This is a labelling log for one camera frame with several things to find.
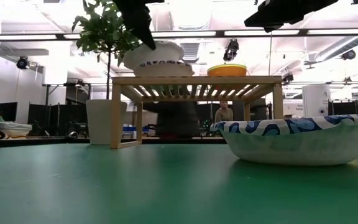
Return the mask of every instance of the green tabletop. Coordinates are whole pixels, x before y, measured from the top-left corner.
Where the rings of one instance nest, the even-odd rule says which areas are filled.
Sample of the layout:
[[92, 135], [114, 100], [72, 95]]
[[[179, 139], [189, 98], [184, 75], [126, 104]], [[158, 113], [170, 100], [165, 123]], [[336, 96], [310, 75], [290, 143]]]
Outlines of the green tabletop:
[[358, 223], [358, 160], [284, 167], [224, 144], [0, 148], [0, 223]]

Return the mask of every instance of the ceiling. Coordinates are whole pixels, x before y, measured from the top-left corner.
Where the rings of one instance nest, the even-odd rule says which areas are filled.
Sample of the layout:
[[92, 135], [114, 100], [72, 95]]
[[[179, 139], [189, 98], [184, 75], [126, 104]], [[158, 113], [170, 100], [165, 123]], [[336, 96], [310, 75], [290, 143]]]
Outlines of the ceiling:
[[[351, 5], [351, 0], [339, 2], [321, 11], [306, 15], [305, 19], [294, 25], [285, 25], [282, 29], [307, 28], [350, 28], [358, 27], [358, 4]], [[163, 4], [151, 4], [152, 29], [154, 31], [169, 30], [233, 30], [250, 29], [244, 26], [244, 20], [256, 12], [254, 0], [169, 0]], [[83, 14], [79, 0], [61, 0], [60, 3], [42, 3], [42, 0], [0, 0], [0, 34], [25, 33], [70, 33], [75, 16]], [[358, 46], [354, 60], [339, 60], [338, 56], [304, 65], [305, 61], [313, 61], [316, 54], [327, 52], [333, 47], [342, 47], [349, 37], [273, 37], [270, 38], [238, 38], [239, 55], [235, 63], [247, 66], [251, 75], [284, 75], [294, 74], [294, 82], [308, 81], [341, 81], [345, 77], [358, 80]], [[193, 64], [197, 75], [205, 75], [209, 67], [222, 63], [223, 52], [229, 39], [175, 39], [178, 44], [199, 44]], [[11, 56], [19, 56], [20, 50], [56, 51], [56, 42], [3, 42], [1, 49], [12, 52]], [[104, 82], [107, 58], [97, 63], [93, 54], [81, 54], [75, 43], [71, 44], [71, 57], [68, 59], [69, 77], [82, 78], [89, 82]], [[51, 55], [34, 54], [30, 59], [45, 64]], [[131, 76], [132, 71], [116, 62], [111, 70], [118, 76]], [[286, 92], [289, 98], [300, 92], [300, 86], [291, 85]]]

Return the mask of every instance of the ceiling duct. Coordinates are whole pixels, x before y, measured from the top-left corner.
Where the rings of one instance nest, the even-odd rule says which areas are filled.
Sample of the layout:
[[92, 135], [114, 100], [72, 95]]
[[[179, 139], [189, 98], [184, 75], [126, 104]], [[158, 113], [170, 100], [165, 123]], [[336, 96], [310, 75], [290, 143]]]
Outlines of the ceiling duct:
[[199, 59], [198, 51], [200, 49], [200, 43], [181, 43], [180, 47], [182, 47], [185, 52], [185, 56], [183, 56], [183, 61], [186, 63], [196, 63]]
[[332, 44], [332, 46], [320, 51], [316, 54], [315, 61], [323, 62], [329, 60], [333, 57], [341, 55], [350, 49], [358, 46], [358, 36], [357, 37], [345, 37], [340, 41]]

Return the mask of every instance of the wooden table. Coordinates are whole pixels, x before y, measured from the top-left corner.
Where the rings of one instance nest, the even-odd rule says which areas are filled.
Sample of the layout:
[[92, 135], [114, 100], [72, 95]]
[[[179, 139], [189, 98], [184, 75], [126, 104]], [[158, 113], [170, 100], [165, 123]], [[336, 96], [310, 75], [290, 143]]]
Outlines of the wooden table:
[[[281, 76], [246, 77], [114, 77], [112, 78], [112, 149], [142, 144], [143, 102], [156, 101], [243, 101], [244, 119], [250, 120], [250, 104], [273, 93], [273, 117], [283, 118], [283, 93]], [[180, 94], [179, 89], [187, 89]], [[121, 94], [137, 107], [134, 142], [121, 143]]]

